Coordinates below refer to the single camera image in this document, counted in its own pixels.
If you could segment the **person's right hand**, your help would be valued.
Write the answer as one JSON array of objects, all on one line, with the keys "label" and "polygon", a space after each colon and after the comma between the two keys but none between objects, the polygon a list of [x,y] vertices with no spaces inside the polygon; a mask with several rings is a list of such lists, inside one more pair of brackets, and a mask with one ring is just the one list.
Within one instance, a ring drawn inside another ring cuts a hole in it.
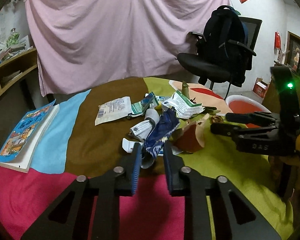
[{"label": "person's right hand", "polygon": [[300,223],[300,157],[273,157],[269,156],[271,177],[275,182],[284,179],[288,183],[289,197],[293,207],[294,223]]}]

